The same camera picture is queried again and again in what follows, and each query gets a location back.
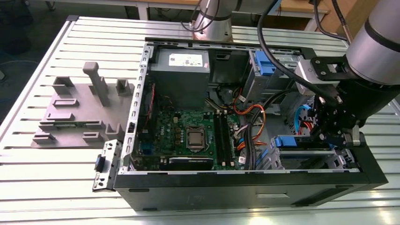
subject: aluminum table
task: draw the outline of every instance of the aluminum table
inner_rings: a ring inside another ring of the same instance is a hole
[[[320,33],[266,29],[267,44],[312,47],[340,56],[346,44]],[[390,183],[319,207],[135,212],[119,193],[92,193],[100,149],[32,149],[56,76],[88,83],[96,61],[108,83],[136,83],[144,38],[191,39],[179,23],[80,17],[67,21],[0,126],[0,221],[58,224],[359,224],[400,223],[400,118],[394,102],[362,129]],[[258,43],[255,28],[234,27],[235,42]]]

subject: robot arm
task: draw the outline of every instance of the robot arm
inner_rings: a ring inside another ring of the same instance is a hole
[[[198,20],[188,30],[198,40],[232,40],[232,11],[262,14],[275,0],[202,0]]]
[[[343,147],[360,145],[359,128],[400,94],[400,2],[382,0],[343,57],[316,57],[299,63],[296,74],[327,87],[339,104],[315,97],[314,140]],[[304,87],[298,85],[302,93]]]

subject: black plastic part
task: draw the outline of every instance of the black plastic part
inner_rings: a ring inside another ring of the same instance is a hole
[[[98,155],[95,170],[96,172],[103,172],[106,157],[102,157],[102,154]]]
[[[359,76],[352,71],[346,71],[348,62],[344,56],[340,57],[315,57],[311,59],[311,64],[322,81],[342,81],[342,80],[360,80]],[[334,67],[328,65],[336,64],[335,72],[331,71]]]
[[[224,21],[224,20],[228,20],[230,18],[231,18],[231,15],[228,15],[228,16],[223,16],[223,17],[215,17],[215,16],[212,16],[212,15],[207,15],[202,10],[200,10],[200,14],[202,14],[202,16],[204,16],[207,19],[210,19],[210,20],[212,20],[214,19],[214,21]]]
[[[227,115],[222,115],[220,117],[220,127],[223,134],[223,146],[224,146],[224,156],[226,156],[226,165],[231,165],[232,162],[232,147],[231,147],[231,135],[230,135],[230,126]]]
[[[134,133],[135,131],[135,123],[130,122],[128,133]]]
[[[218,163],[219,165],[223,164],[226,161],[226,154],[224,154],[224,145],[223,145],[223,134],[220,128],[220,115],[214,114],[214,135],[215,135],[215,144],[216,144],[216,151],[218,151]]]
[[[70,16],[67,17],[67,21],[78,21],[79,18],[80,18],[79,15],[70,15]]]
[[[300,201],[295,202],[294,205],[295,206],[310,206],[315,203],[318,203],[319,201],[324,200],[326,198],[331,197],[332,195],[339,194],[343,191],[347,191],[348,188],[330,188],[323,190],[322,192],[316,193],[314,196],[302,199]]]
[[[336,90],[343,100],[342,108],[355,114],[358,120],[364,120],[400,94],[400,85],[384,86],[368,81],[344,80]]]
[[[160,38],[160,37],[146,37],[144,40],[147,42],[158,42],[155,45],[148,44],[151,46],[155,46],[158,48],[167,47],[170,49],[186,49],[184,47],[179,46],[179,43],[188,45],[188,47],[194,47],[194,44],[199,44],[206,47],[212,46],[215,44],[222,44],[223,47],[227,48],[227,50],[244,49],[247,47],[260,48],[260,44],[234,43],[234,42],[224,42],[224,41],[186,40],[186,39]],[[312,48],[296,47],[296,46],[282,46],[282,45],[268,45],[268,47],[300,51],[299,54],[303,55],[304,59],[312,59],[314,57],[318,57]]]
[[[167,166],[170,171],[207,171],[212,167],[212,158],[171,158]]]

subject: black cable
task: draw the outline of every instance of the black cable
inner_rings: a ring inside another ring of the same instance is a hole
[[[336,38],[339,40],[343,40],[343,41],[348,41],[348,39],[338,34],[332,34],[330,32],[327,32],[323,28],[323,25],[320,24],[320,17],[319,17],[319,3],[318,3],[318,0],[314,0],[314,15],[315,15],[315,22],[318,24],[318,27],[322,31],[322,33],[327,36],[330,36],[331,38]]]
[[[263,104],[263,108],[264,110],[268,109],[268,107],[272,105],[272,103],[280,98],[283,97],[284,95],[287,95],[288,93],[291,92],[296,92],[298,89],[294,88],[294,89],[286,89],[286,90],[282,90],[280,92],[275,93],[270,98],[268,100],[264,102]],[[244,142],[246,142],[246,150],[247,150],[247,157],[246,157],[246,165],[244,165],[244,168],[250,168],[251,170],[255,170],[256,168],[256,148],[255,148],[255,143],[252,141],[252,126],[254,126],[254,123],[256,122],[258,120],[258,117],[259,117],[259,113],[260,113],[260,109],[256,110],[252,118],[251,118],[251,121],[250,121],[250,125],[248,125],[248,128],[246,129],[246,133],[244,133]]]
[[[168,12],[170,10],[171,10],[171,8],[170,9],[167,9],[167,10],[164,10],[163,8],[159,8],[163,12]]]
[[[335,12],[336,12],[336,15],[339,17],[340,23],[342,23],[343,26],[346,26],[348,23],[346,22],[346,19],[344,19],[344,16],[342,14],[342,11],[340,11],[336,0],[332,0],[332,5],[334,5],[334,8],[335,8]]]
[[[220,0],[219,0],[219,2],[218,2],[218,10],[215,11],[215,15],[214,15],[214,17],[212,17],[210,23],[208,23],[202,29],[199,29],[199,30],[191,30],[190,28],[187,28],[187,26],[183,24],[183,22],[180,22],[182,26],[184,27],[184,29],[186,29],[187,31],[190,31],[190,32],[192,32],[192,33],[204,31],[204,30],[210,27],[210,25],[212,24],[212,22],[215,21],[215,18],[218,17],[219,10],[220,10]]]
[[[259,25],[258,25],[258,37],[259,37],[259,42],[262,45],[262,49],[271,61],[271,63],[274,64],[274,66],[290,77],[292,78],[299,84],[302,84],[306,88],[308,88],[318,96],[322,96],[326,101],[327,104],[330,104],[331,106],[336,106],[338,105],[338,100],[330,95],[328,92],[326,92],[324,90],[322,90],[316,85],[314,85],[312,83],[310,83],[307,80],[304,80],[300,76],[298,76],[288,68],[286,68],[286,66],[278,61],[278,59],[275,58],[274,54],[271,53],[267,45],[266,45],[266,40],[264,40],[264,35],[263,35],[263,21],[264,21],[264,17],[268,14],[268,12],[272,10],[275,4],[276,4],[278,0],[275,0],[275,3],[271,4],[270,8],[264,11],[260,20],[259,20]]]

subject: orange wire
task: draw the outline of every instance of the orange wire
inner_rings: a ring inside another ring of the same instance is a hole
[[[255,145],[267,145],[267,143],[264,143],[264,142],[255,142]],[[238,146],[238,150],[242,150],[242,149],[244,149],[244,142],[242,142],[240,143],[240,145]]]
[[[307,128],[308,128],[308,130],[310,130],[310,132],[311,132],[311,130],[312,130],[311,124],[310,124],[310,123],[304,123],[304,124],[306,124],[306,126],[307,126]]]
[[[262,136],[263,129],[264,129],[264,125],[266,125],[266,120],[267,120],[266,111],[264,111],[264,108],[263,108],[262,105],[252,105],[252,106],[250,106],[250,108],[248,108],[247,110],[244,110],[244,111],[239,111],[239,110],[236,109],[236,101],[238,101],[239,96],[242,95],[242,91],[243,91],[243,90],[242,90],[242,88],[240,88],[239,95],[238,95],[238,97],[236,97],[235,100],[234,100],[234,110],[235,110],[235,112],[236,112],[239,115],[246,115],[246,114],[248,114],[248,113],[254,110],[254,108],[260,108],[260,109],[262,109],[262,112],[263,112],[263,125],[262,125],[262,127],[260,127],[259,132],[258,132],[258,135],[254,136],[254,138],[252,138],[254,140],[258,140],[258,138]]]

